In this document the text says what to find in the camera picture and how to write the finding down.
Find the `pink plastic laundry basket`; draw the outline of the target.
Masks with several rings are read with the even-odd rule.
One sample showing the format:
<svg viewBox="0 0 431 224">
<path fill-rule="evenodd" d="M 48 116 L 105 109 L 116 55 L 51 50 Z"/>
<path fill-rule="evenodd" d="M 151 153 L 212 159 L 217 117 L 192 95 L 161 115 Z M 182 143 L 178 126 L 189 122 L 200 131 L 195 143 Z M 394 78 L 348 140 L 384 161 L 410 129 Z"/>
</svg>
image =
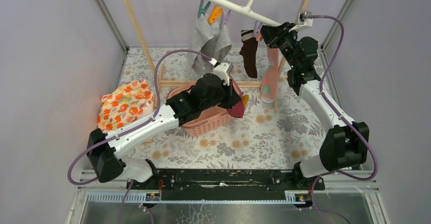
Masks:
<svg viewBox="0 0 431 224">
<path fill-rule="evenodd" d="M 234 81 L 232 78 L 231 84 L 233 86 L 234 91 L 240 95 L 240 97 L 243 95 L 240 87 Z M 182 85 L 180 87 L 172 89 L 167 97 L 166 100 L 170 99 L 171 97 L 177 95 L 178 93 L 190 89 L 192 85 L 195 85 L 196 81 L 186 83 L 185 85 Z M 194 119 L 190 122 L 187 122 L 180 126 L 180 128 L 184 129 L 184 131 L 191 137 L 197 137 L 199 135 L 208 133 L 210 131 L 213 131 L 221 126 L 224 126 L 227 123 L 230 123 L 234 117 L 232 117 L 227 109 L 223 109 L 221 107 L 215 106 L 210 109 L 204 110 L 200 116 L 197 119 Z"/>
</svg>

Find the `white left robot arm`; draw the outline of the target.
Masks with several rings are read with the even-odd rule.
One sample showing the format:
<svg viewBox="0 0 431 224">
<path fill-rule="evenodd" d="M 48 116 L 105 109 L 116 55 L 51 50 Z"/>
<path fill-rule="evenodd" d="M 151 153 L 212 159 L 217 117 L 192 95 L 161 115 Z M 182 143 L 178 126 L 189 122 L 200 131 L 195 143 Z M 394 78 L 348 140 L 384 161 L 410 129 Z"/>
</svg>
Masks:
<svg viewBox="0 0 431 224">
<path fill-rule="evenodd" d="M 96 180 L 105 183 L 132 169 L 126 162 L 127 154 L 144 141 L 168 130 L 198 119 L 204 111 L 232 109 L 241 101 L 238 86 L 232 77 L 227 85 L 215 74 L 205 74 L 160 106 L 156 115 L 149 115 L 131 124 L 107 133 L 93 130 L 87 144 L 87 157 L 96 174 Z"/>
</svg>

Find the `purple striped sock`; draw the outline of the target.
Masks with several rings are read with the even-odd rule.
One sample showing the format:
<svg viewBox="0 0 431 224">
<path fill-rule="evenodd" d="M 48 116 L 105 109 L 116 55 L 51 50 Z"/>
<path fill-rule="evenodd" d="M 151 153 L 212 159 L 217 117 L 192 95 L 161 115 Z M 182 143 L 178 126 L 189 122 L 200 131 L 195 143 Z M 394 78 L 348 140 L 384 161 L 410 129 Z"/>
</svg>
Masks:
<svg viewBox="0 0 431 224">
<path fill-rule="evenodd" d="M 245 113 L 245 107 L 249 101 L 249 95 L 244 94 L 241 101 L 238 102 L 232 109 L 228 110 L 228 114 L 234 118 L 243 118 Z"/>
</svg>

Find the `white plastic clip hanger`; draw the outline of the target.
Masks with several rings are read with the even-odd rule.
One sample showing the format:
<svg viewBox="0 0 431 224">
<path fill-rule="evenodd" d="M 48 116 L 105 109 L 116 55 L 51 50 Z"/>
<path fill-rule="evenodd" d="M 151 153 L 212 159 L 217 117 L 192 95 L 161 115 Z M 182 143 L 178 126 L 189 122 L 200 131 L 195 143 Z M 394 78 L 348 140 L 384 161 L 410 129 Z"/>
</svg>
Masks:
<svg viewBox="0 0 431 224">
<path fill-rule="evenodd" d="M 210 1 L 213 4 L 219 5 L 221 7 L 228 8 L 229 10 L 231 10 L 233 12 L 244 15 L 246 17 L 250 17 L 256 21 L 259 21 L 259 22 L 266 24 L 266 25 L 269 25 L 269 26 L 281 25 L 280 23 L 278 23 L 278 22 L 276 22 L 270 18 L 267 18 L 263 15 L 260 15 L 256 12 L 252 11 L 251 6 L 255 0 L 249 0 L 245 6 L 239 6 L 239 5 L 232 3 L 228 0 L 207 0 L 207 1 Z"/>
</svg>

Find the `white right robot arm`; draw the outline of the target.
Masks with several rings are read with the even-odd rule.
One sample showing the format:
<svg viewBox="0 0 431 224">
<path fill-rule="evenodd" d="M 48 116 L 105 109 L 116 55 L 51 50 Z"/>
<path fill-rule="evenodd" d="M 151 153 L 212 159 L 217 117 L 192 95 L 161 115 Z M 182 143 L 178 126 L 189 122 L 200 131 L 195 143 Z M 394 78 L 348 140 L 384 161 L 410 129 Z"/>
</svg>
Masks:
<svg viewBox="0 0 431 224">
<path fill-rule="evenodd" d="M 290 66 L 289 86 L 310 106 L 325 129 L 319 154 L 294 166 L 292 184 L 305 189 L 312 177 L 365 163 L 368 154 L 365 143 L 370 131 L 366 123 L 355 122 L 325 94 L 323 80 L 314 67 L 318 42 L 311 37 L 299 40 L 294 26 L 288 22 L 263 25 L 260 34 L 267 47 L 280 50 Z"/>
</svg>

